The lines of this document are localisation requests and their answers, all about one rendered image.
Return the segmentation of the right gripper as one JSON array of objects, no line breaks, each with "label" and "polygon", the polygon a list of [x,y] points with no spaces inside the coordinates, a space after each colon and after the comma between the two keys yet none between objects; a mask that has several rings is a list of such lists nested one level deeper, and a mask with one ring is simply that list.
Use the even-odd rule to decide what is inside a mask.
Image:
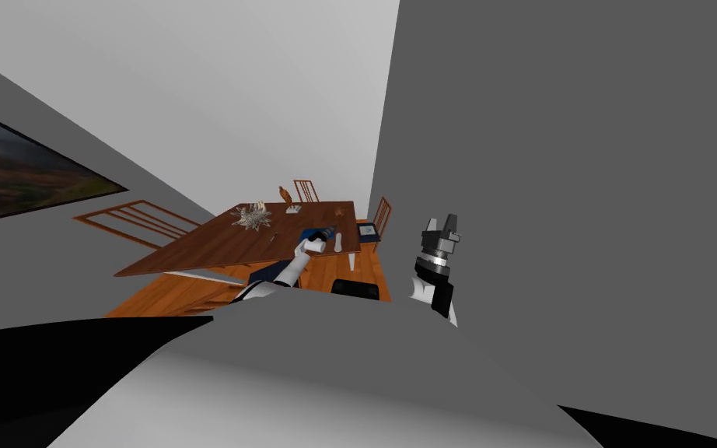
[{"label": "right gripper", "polygon": [[430,218],[425,231],[421,233],[421,251],[433,257],[448,257],[453,254],[455,246],[460,242],[457,220],[456,214],[449,214],[443,229],[437,230],[437,219]]}]

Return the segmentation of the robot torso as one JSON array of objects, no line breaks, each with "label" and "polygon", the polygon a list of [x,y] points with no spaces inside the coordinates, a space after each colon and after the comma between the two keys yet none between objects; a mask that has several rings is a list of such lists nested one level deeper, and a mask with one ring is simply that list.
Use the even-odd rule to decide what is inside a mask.
[{"label": "robot torso", "polygon": [[283,289],[212,314],[49,448],[602,448],[427,306]]}]

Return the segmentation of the white spiky ornament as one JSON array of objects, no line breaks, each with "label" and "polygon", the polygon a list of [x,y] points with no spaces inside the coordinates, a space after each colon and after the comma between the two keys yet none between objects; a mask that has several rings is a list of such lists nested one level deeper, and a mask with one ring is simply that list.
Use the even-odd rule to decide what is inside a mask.
[{"label": "white spiky ornament", "polygon": [[242,226],[257,232],[262,226],[269,227],[271,225],[271,213],[263,201],[253,202],[245,207],[236,207],[231,215],[236,217],[236,221],[232,223],[233,226]]}]

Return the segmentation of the brown wooden table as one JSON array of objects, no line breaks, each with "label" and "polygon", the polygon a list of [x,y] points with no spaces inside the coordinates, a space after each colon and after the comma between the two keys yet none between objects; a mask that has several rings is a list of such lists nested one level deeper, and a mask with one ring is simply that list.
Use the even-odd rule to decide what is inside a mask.
[{"label": "brown wooden table", "polygon": [[[334,210],[343,208],[344,217]],[[271,225],[257,232],[233,226],[236,217],[231,208],[214,219],[153,251],[120,270],[116,277],[162,274],[168,271],[189,271],[242,264],[260,264],[293,258],[304,229],[335,226],[341,233],[340,254],[357,254],[361,250],[353,201],[322,201],[301,204],[297,214],[286,214],[285,203],[267,203]],[[278,232],[272,243],[271,236]]]}]

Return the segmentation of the dark landscape wall picture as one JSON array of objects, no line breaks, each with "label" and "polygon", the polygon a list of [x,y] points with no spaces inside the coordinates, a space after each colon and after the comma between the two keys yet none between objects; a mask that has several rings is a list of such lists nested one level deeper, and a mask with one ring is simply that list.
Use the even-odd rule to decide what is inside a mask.
[{"label": "dark landscape wall picture", "polygon": [[0,122],[0,219],[126,190]]}]

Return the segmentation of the wooden chair with blue cushion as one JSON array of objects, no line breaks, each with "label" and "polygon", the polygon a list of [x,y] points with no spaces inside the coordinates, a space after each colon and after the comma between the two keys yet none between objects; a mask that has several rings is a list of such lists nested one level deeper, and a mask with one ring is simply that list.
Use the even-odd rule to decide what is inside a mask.
[{"label": "wooden chair with blue cushion", "polygon": [[368,244],[372,248],[373,253],[377,253],[379,244],[382,242],[383,234],[389,221],[391,213],[391,205],[385,197],[381,197],[371,221],[358,222],[358,238],[360,244]]}]

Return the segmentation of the brown bird statue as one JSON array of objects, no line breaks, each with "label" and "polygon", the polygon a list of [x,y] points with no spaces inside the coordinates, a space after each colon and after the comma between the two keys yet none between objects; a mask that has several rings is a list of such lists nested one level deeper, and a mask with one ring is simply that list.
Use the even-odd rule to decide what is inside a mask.
[{"label": "brown bird statue", "polygon": [[280,186],[278,188],[278,192],[283,202],[286,204],[286,214],[297,214],[300,212],[301,207],[294,203],[294,201],[292,200],[292,196],[283,186]]}]

